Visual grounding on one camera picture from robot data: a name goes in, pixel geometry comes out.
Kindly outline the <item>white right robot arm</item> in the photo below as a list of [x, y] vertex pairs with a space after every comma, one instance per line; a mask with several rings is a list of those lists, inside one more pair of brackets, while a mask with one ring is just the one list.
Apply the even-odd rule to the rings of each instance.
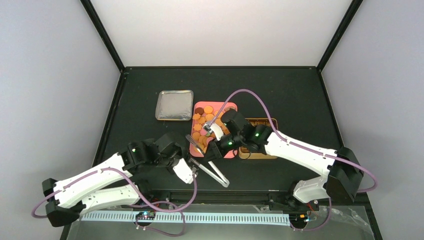
[[223, 158], [227, 153], [240, 147], [252, 153], [261, 153], [291, 161], [307, 168], [318, 176], [295, 183], [286, 193], [285, 204], [293, 210], [313, 200], [335, 200], [351, 205], [359, 193], [364, 170], [354, 152], [341, 147], [338, 150], [320, 148], [290, 138], [270, 124], [251, 124], [234, 109], [225, 112], [221, 124], [211, 121], [204, 129], [215, 134], [215, 140], [208, 143], [205, 158]]

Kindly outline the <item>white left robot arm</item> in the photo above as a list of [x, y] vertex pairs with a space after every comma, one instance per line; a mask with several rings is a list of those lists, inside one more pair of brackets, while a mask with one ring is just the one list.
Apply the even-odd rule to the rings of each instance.
[[158, 139], [134, 141], [104, 162], [64, 180], [42, 182], [46, 217], [53, 227], [70, 225], [84, 214], [109, 207], [147, 203], [153, 199], [142, 177], [155, 168], [174, 172], [186, 184], [194, 181], [188, 146], [175, 132]]

